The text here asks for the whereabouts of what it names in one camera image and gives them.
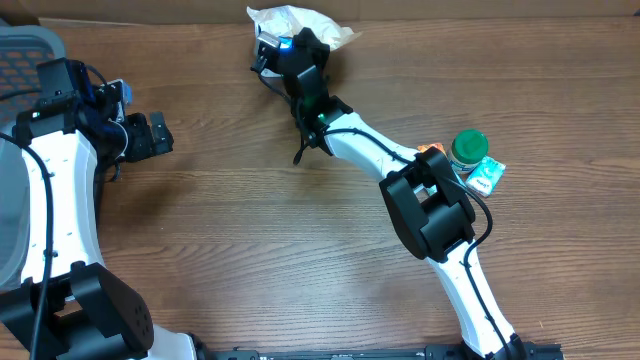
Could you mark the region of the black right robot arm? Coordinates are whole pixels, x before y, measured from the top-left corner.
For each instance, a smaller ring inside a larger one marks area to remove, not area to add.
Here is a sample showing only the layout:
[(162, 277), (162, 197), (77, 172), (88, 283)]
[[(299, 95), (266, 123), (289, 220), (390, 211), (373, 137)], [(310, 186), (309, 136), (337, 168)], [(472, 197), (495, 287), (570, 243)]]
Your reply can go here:
[(473, 229), (485, 203), (454, 173), (436, 148), (395, 143), (328, 92), (324, 69), (330, 47), (309, 28), (291, 38), (261, 32), (256, 73), (278, 74), (280, 91), (300, 132), (302, 150), (320, 148), (377, 181), (394, 231), (405, 248), (438, 276), (459, 320), (470, 359), (524, 359), (524, 343), (504, 317), (477, 253)]

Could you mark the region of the orange snack packet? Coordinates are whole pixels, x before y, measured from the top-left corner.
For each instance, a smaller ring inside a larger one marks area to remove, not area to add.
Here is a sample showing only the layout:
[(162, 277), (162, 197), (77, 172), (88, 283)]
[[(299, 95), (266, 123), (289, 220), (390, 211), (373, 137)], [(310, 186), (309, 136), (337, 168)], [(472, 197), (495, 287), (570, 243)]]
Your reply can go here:
[(425, 153), (430, 149), (437, 149), (446, 156), (446, 150), (442, 143), (431, 143), (427, 145), (420, 145), (417, 147), (417, 150), (421, 153)]

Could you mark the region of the green lid jar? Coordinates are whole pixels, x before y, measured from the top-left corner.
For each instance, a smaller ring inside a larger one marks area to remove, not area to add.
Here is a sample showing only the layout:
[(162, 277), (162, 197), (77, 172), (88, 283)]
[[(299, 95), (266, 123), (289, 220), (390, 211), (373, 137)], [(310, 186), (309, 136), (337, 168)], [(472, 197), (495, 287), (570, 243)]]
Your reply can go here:
[(452, 169), (458, 174), (468, 174), (488, 155), (489, 141), (476, 129), (461, 131), (453, 139), (447, 151)]

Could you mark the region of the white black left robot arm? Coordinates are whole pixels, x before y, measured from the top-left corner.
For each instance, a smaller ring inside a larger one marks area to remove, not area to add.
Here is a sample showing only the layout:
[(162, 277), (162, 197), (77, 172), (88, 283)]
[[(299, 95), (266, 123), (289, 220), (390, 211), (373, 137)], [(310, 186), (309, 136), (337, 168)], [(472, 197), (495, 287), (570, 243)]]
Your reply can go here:
[(206, 359), (190, 333), (156, 325), (143, 298), (104, 265), (95, 199), (107, 169), (169, 153), (159, 112), (126, 114), (127, 85), (58, 58), (36, 68), (38, 100), (9, 141), (28, 172), (29, 235), (2, 324), (33, 359)]

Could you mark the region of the small teal white box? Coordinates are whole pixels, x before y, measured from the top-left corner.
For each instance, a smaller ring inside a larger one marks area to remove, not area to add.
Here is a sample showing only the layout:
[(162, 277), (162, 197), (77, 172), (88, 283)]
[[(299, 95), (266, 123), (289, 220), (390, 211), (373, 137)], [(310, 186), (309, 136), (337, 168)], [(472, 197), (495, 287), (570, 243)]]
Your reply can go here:
[(506, 165), (485, 156), (466, 179), (466, 186), (483, 197), (490, 196), (506, 171)]

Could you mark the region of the beige granola bag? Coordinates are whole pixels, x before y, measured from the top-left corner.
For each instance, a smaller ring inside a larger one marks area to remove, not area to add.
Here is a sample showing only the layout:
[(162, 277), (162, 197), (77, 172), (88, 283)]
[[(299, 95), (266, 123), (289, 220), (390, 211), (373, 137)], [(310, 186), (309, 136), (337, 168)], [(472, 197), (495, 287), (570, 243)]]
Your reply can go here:
[(246, 12), (254, 22), (257, 33), (265, 31), (277, 37), (292, 38), (303, 28), (309, 28), (332, 51), (361, 35), (360, 32), (354, 32), (350, 27), (341, 26), (332, 18), (307, 8), (284, 5), (256, 10), (247, 7)]

